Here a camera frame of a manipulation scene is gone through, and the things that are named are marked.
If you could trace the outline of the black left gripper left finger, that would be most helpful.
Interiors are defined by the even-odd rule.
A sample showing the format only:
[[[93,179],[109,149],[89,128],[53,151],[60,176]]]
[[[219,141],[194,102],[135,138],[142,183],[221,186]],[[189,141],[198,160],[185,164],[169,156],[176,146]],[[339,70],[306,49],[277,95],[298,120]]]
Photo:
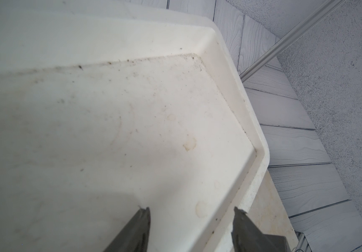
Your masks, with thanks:
[[[140,208],[104,252],[147,252],[150,226],[150,208]]]

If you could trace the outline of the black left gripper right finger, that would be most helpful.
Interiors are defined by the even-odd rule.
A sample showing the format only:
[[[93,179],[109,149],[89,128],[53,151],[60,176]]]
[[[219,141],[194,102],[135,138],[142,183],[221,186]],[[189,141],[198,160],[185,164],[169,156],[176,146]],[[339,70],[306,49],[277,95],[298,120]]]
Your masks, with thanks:
[[[231,232],[235,252],[290,252],[284,236],[264,234],[244,210],[234,207]]]

